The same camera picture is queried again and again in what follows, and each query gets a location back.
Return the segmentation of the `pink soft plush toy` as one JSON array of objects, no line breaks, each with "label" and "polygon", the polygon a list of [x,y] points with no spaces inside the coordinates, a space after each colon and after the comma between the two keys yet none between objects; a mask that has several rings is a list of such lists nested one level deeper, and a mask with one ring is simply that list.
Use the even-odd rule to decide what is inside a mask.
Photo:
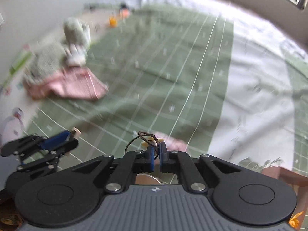
[{"label": "pink soft plush toy", "polygon": [[156,131],[147,136],[145,132],[141,132],[141,135],[143,140],[141,146],[143,147],[147,147],[148,144],[158,147],[159,143],[165,142],[168,151],[186,152],[187,144],[183,140],[175,139],[165,133]]}]

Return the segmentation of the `pink folded cloth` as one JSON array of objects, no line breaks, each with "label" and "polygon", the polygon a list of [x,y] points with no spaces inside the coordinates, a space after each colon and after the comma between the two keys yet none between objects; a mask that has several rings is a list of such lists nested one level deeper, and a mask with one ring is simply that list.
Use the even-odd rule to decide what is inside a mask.
[{"label": "pink folded cloth", "polygon": [[24,86],[33,99],[55,94],[60,98],[98,100],[108,92],[108,86],[86,67],[62,69],[39,82],[25,81]]}]

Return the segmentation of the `green checked bed sheet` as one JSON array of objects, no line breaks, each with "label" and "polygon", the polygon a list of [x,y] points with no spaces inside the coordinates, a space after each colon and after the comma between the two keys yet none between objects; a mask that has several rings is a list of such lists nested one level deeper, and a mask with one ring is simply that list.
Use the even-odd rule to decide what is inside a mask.
[{"label": "green checked bed sheet", "polygon": [[[79,147],[67,168],[121,157],[140,130],[261,171],[307,175],[307,52],[272,23],[215,0],[101,0],[89,14],[99,36],[87,66],[108,86],[94,101],[34,101],[14,75],[1,94],[9,137],[73,127]],[[109,17],[117,27],[109,26]]]}]

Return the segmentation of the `grey white plush toy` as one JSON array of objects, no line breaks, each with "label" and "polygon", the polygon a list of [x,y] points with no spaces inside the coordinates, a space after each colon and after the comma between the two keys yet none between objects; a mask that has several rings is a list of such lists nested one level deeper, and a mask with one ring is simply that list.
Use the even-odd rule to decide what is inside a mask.
[{"label": "grey white plush toy", "polygon": [[89,25],[78,18],[68,18],[63,25],[66,37],[66,65],[81,67],[86,64],[87,52],[91,43]]}]

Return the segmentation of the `small orange object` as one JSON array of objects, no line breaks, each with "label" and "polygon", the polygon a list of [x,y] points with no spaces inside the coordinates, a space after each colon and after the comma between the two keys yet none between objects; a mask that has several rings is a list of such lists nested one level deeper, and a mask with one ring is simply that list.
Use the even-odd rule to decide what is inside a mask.
[{"label": "small orange object", "polygon": [[110,16],[109,17],[109,26],[111,28],[116,28],[117,27],[117,18],[115,16]]}]

